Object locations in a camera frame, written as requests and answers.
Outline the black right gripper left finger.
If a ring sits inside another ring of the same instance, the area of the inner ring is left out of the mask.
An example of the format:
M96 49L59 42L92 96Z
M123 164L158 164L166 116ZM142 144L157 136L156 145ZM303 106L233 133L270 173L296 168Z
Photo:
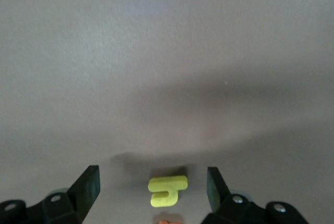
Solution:
M21 199L0 203L0 224L83 224L100 194L100 169L92 165L64 192L27 206Z

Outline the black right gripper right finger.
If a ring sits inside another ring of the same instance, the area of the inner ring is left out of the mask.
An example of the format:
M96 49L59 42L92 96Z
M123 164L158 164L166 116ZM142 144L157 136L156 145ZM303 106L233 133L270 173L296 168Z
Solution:
M211 213L202 224L309 224L285 202L268 202L261 208L246 196L231 193L217 167L207 169L207 196Z

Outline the yellow letter h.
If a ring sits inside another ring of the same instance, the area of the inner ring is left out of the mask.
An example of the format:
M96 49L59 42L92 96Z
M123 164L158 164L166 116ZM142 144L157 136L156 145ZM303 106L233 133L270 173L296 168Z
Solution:
M178 202L179 191L187 188L185 175L152 178L148 183L148 190L152 193L150 204L155 208L174 206Z

